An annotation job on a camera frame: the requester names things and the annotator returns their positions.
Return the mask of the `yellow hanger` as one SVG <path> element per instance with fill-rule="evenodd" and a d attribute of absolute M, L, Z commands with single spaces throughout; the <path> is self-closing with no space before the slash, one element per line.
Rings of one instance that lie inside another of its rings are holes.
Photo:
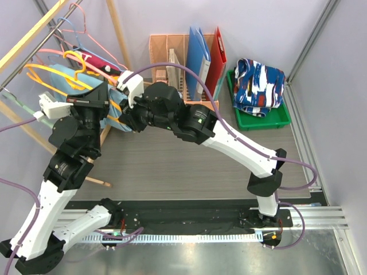
<path fill-rule="evenodd" d="M 47 87 L 54 92 L 57 101 L 65 101 L 67 95 L 80 95 L 90 89 L 101 84 L 102 77 L 108 82 L 110 93 L 110 111 L 107 117 L 101 123 L 104 128 L 107 124 L 121 129 L 122 131 L 130 131 L 126 125 L 118 121 L 118 117 L 122 114 L 119 103 L 126 99 L 127 96 L 116 89 L 117 76 L 110 76 L 107 72 L 94 66 L 93 56 L 84 54 L 79 51 L 61 52 L 53 49 L 41 49 L 42 53 L 53 53 L 76 61 L 80 65 L 80 69 L 74 70 L 61 64 L 50 64 L 48 66 L 42 64 L 29 63 L 25 67 L 28 68 L 27 75 L 35 82 Z M 42 69 L 50 73 L 51 84 L 44 82 L 34 69 Z"/>

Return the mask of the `mint green hanger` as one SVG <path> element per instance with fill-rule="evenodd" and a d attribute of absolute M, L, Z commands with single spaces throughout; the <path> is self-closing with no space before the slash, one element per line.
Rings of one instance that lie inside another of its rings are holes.
<path fill-rule="evenodd" d="M 22 109 L 24 109 L 29 114 L 31 114 L 31 115 L 34 115 L 35 114 L 35 111 L 34 110 L 32 110 L 26 104 L 24 104 L 19 99 L 17 99 L 17 97 L 15 95 L 13 95 L 11 92 L 3 91 L 2 92 L 2 96 L 5 97 L 5 98 L 7 98 L 8 100 L 12 101 L 14 104 L 17 104 L 19 107 L 21 107 Z M 44 123 L 49 128 L 52 128 L 53 127 L 53 123 L 51 123 L 48 119 L 42 119 L 41 122 Z"/>

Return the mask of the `colourful patterned trousers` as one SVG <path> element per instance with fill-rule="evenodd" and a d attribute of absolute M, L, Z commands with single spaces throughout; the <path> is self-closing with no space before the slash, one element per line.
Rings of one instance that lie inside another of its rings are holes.
<path fill-rule="evenodd" d="M 283 104 L 286 75 L 278 68 L 248 58 L 234 68 L 233 106 L 255 117 L 266 117 Z"/>

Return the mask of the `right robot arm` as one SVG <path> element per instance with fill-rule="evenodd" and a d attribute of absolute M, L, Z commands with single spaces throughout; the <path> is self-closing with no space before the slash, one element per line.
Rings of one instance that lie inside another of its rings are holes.
<path fill-rule="evenodd" d="M 256 196 L 260 223 L 267 227 L 277 223 L 275 193 L 282 181 L 279 169 L 283 165 L 277 157 L 285 150 L 269 150 L 253 142 L 204 105 L 185 104 L 178 91 L 164 82 L 147 88 L 119 84 L 118 89 L 127 96 L 119 104 L 121 123 L 135 132 L 148 126 L 170 131 L 185 142 L 212 148 L 242 164 L 251 172 L 247 190 Z"/>

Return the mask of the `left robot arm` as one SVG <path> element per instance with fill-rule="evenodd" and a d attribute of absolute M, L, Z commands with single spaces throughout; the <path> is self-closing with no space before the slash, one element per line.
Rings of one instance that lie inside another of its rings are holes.
<path fill-rule="evenodd" d="M 48 92 L 40 95 L 40 110 L 34 120 L 53 119 L 49 142 L 56 147 L 43 174 L 40 191 L 18 233 L 1 242 L 1 253 L 21 274 L 46 274 L 64 254 L 89 233 L 117 228 L 122 208 L 108 198 L 68 225 L 57 229 L 56 222 L 75 196 L 101 155 L 100 122 L 110 110 L 107 83 L 79 95 L 57 101 Z"/>

